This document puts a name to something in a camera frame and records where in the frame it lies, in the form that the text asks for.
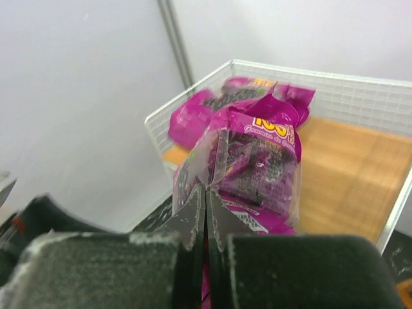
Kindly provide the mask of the purple grape candy bag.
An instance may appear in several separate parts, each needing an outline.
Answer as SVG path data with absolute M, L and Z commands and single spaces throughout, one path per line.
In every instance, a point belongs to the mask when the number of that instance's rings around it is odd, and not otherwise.
M 298 126 L 306 122 L 315 96 L 314 89 L 267 79 L 235 76 L 226 79 L 219 93 L 204 88 L 187 99 L 172 113 L 168 137 L 175 144 L 192 149 L 214 114 L 221 108 L 233 102 L 261 98 L 268 93 L 294 107 L 299 117 Z

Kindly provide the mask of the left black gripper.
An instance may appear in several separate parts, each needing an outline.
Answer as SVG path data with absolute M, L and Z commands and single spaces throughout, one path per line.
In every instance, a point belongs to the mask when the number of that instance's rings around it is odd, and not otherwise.
M 117 234 L 35 197 L 1 224 L 7 308 L 199 308 L 205 191 L 157 228 Z

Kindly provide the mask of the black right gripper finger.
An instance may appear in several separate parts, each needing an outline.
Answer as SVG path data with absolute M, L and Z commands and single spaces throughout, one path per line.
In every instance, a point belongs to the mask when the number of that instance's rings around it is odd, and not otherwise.
M 351 235 L 259 235 L 205 193 L 212 308 L 401 308 L 381 258 Z

